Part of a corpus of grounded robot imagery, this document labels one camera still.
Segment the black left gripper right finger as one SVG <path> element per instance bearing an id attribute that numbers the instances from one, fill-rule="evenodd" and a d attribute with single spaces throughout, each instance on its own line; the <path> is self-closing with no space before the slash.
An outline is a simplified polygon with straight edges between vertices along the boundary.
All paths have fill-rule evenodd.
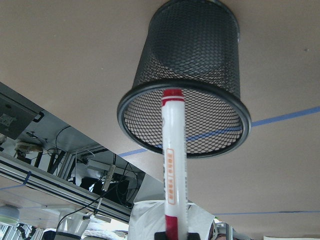
<path id="1" fill-rule="evenodd" d="M 196 232 L 189 232 L 187 235 L 187 240 L 201 240 L 200 235 Z"/>

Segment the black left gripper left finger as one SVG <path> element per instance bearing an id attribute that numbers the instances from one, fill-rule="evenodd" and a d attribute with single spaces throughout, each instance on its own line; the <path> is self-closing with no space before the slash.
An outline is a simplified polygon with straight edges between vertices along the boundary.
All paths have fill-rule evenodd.
<path id="1" fill-rule="evenodd" d="M 154 233 L 154 240 L 167 240 L 166 232 L 155 232 Z"/>

